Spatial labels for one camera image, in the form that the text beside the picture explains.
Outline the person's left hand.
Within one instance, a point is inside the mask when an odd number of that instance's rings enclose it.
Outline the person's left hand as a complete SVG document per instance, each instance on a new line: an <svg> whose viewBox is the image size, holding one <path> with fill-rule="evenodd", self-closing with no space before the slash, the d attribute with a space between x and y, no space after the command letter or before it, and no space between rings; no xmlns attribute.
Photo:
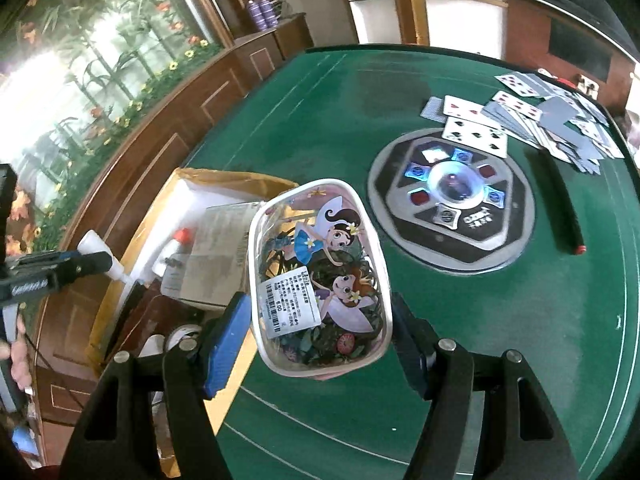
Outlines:
<svg viewBox="0 0 640 480"><path fill-rule="evenodd" d="M16 318L16 339L9 344L4 339L0 346L1 361L10 360L10 375L17 388L25 391L32 386L32 373L28 362L28 349L26 342L26 327L24 318L18 314Z"/></svg>

